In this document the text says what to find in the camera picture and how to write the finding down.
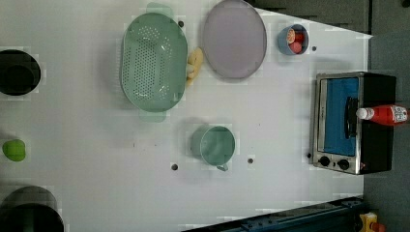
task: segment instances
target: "ketchup bottle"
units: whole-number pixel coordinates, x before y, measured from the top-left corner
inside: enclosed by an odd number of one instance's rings
[[[359,108],[356,111],[356,115],[359,119],[370,120],[385,126],[404,124],[408,120],[407,109],[393,104],[379,105],[372,108]]]

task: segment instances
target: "mug handle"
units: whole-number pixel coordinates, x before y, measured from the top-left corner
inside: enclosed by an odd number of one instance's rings
[[[223,166],[217,166],[217,169],[221,171],[227,171],[228,170],[228,165],[224,164]]]

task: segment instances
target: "black bowl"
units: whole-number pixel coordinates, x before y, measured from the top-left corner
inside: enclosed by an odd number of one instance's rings
[[[39,85],[41,69],[37,61],[20,50],[0,51],[0,92],[21,96]]]

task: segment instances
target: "black pot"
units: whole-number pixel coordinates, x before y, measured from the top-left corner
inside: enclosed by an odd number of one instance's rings
[[[0,231],[64,232],[63,220],[56,209],[57,201],[47,189],[20,188],[0,206]]]
[[[0,51],[0,92],[21,96],[40,83],[41,69],[37,61],[20,50]]]

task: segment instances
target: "cup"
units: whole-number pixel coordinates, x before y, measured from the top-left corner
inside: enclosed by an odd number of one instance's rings
[[[227,171],[227,162],[235,151],[235,137],[226,127],[201,126],[192,137],[191,149],[195,156],[221,171]]]

